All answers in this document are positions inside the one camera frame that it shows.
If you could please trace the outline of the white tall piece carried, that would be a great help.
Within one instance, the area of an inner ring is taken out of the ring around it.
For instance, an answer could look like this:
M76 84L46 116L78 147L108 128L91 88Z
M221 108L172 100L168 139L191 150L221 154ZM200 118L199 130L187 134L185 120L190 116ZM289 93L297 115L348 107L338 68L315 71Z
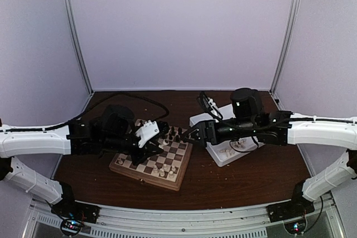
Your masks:
M163 149L167 149L167 148L168 148L168 145L169 145L168 140L164 139L164 140L162 141L162 148L163 148Z

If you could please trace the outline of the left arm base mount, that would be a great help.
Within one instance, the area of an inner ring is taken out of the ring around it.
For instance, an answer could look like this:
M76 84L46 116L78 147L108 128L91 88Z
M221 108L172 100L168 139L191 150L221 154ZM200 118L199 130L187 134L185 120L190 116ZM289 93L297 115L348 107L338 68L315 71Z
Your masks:
M65 218L95 224L100 212L99 206L75 201L71 186L64 182L59 184L62 189L62 199L51 206L51 212Z

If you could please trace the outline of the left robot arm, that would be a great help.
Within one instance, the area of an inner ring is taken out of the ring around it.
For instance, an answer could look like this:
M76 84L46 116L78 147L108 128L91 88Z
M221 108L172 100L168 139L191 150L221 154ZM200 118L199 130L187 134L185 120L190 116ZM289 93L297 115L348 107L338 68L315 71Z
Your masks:
M134 164L140 164L163 151L158 139L168 130L168 123L158 119L135 125L133 112L121 105L108 105L101 116L89 121L79 118L45 127L2 124L1 180L43 198L54 212L74 218L84 209L75 201L71 186L30 169L18 155L114 152L129 155Z

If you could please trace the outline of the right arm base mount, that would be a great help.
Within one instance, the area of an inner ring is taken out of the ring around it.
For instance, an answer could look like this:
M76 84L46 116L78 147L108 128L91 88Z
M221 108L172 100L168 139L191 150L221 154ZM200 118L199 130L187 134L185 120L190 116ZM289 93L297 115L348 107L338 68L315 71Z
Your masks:
M295 185L290 201L275 203L266 207L270 222L302 217L315 211L313 202L302 196L303 183L304 181L301 181Z

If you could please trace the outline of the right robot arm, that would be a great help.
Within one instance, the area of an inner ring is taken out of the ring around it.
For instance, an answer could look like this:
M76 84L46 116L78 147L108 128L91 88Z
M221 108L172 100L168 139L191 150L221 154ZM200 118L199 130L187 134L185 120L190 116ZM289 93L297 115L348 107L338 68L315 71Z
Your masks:
M240 88L230 95L234 116L224 119L213 99L201 92L197 101L210 120L199 121L181 135L184 142L206 146L252 138L271 145L318 144L345 148L333 164L296 184L286 212L298 216L307 205L349 179L356 179L356 117L326 118L277 110L266 113L259 91Z

